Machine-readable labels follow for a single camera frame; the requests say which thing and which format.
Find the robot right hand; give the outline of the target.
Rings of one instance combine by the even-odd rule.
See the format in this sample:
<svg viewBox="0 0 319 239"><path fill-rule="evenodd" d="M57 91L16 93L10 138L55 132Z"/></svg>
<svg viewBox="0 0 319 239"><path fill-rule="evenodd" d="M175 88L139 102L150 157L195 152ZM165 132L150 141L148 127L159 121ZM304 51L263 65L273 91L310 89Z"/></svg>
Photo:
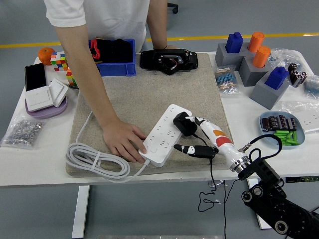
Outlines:
<svg viewBox="0 0 319 239"><path fill-rule="evenodd" d="M235 148L230 138L212 122L201 118L192 117L187 113L179 113L173 120L173 124L180 130L184 136L195 135L197 127L199 126L204 135L212 142L214 147L210 146L185 146L174 145L174 148L197 158L213 158L215 154L219 153L226 159L226 165L231 171L236 171L240 166L247 163L248 156Z"/></svg>

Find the person's right hand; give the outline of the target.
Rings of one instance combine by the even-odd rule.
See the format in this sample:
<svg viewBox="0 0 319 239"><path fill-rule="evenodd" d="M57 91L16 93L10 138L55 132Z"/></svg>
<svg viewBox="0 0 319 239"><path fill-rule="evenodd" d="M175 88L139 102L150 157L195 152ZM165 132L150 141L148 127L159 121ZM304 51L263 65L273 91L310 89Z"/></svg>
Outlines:
<svg viewBox="0 0 319 239"><path fill-rule="evenodd" d="M145 162L139 150L146 153L143 140L147 136L137 126L114 120L102 126L102 130L104 141L113 155L123 157L129 162Z"/></svg>

